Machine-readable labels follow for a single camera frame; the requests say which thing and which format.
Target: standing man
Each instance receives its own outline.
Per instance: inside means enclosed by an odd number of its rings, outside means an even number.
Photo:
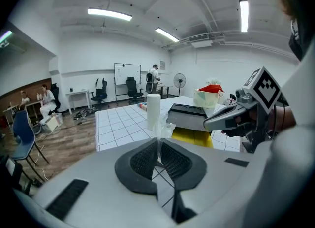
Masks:
[[[157,92],[157,84],[158,81],[161,79],[158,77],[158,65],[153,65],[153,68],[149,70],[149,73],[152,75],[152,92],[151,93],[156,93]]]

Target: red cloth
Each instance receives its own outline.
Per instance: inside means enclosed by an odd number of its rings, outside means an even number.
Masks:
[[[206,87],[199,89],[199,91],[211,93],[218,93],[219,91],[224,92],[220,84],[210,84]]]

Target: white cylinder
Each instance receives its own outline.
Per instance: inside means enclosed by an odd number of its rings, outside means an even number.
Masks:
[[[161,95],[148,94],[147,95],[147,121],[148,130],[153,130],[153,125],[159,119],[161,109]]]

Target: air conditioning unit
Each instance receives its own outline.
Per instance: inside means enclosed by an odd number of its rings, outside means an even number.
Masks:
[[[209,35],[208,34],[190,37],[189,38],[189,42],[195,48],[209,47],[213,43],[213,41],[209,39]]]

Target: fluorescent light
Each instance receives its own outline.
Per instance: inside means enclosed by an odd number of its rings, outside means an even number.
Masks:
[[[130,21],[132,19],[132,16],[124,14],[124,13],[118,13],[118,12],[114,12],[114,11],[109,11],[109,10],[104,10],[104,9],[97,9],[97,8],[89,8],[88,9],[88,14],[110,16],[110,17],[123,19],[123,20],[126,20],[126,21]]]
[[[2,43],[5,39],[7,39],[10,35],[12,35],[12,32],[9,30],[3,34],[3,36],[0,37],[0,43]]]
[[[157,28],[156,32],[166,36],[167,38],[171,39],[172,41],[178,42],[179,40],[176,39],[174,36],[170,35],[168,32],[165,32],[164,30]]]
[[[241,32],[248,31],[248,16],[249,16],[249,4],[247,0],[240,0],[241,6],[241,18],[242,18],[242,28]]]

